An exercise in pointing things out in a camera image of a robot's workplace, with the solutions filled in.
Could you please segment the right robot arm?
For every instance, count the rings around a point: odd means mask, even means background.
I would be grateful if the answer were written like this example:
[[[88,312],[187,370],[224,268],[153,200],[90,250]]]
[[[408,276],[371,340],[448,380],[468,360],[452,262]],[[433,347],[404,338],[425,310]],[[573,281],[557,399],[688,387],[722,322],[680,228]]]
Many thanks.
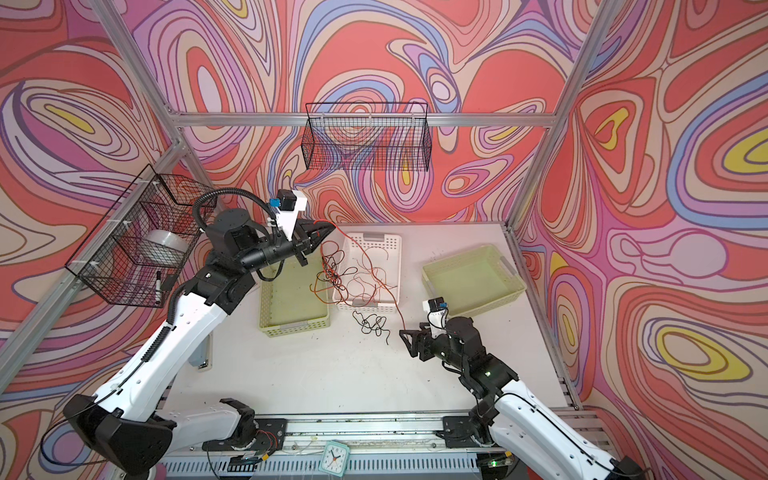
[[[637,462],[615,458],[540,402],[511,367],[487,351],[472,319],[450,318],[437,334],[422,322],[399,337],[411,357],[438,359],[456,373],[476,400],[466,416],[444,419],[439,437],[448,447],[502,448],[542,479],[647,477]]]

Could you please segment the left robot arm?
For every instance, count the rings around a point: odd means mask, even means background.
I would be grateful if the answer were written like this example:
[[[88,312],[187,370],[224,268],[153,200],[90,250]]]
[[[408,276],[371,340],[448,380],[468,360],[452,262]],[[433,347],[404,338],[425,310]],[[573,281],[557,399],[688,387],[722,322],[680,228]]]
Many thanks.
[[[225,398],[188,413],[161,412],[157,405],[203,340],[231,315],[264,269],[281,271],[308,258],[335,231],[327,220],[303,218],[307,198],[281,189],[264,201],[239,188],[220,188],[191,206],[197,228],[212,251],[204,266],[169,296],[166,320],[110,380],[91,395],[65,405],[64,422],[101,462],[128,479],[150,479],[170,452],[211,442],[235,451],[251,449],[260,429],[254,410]]]

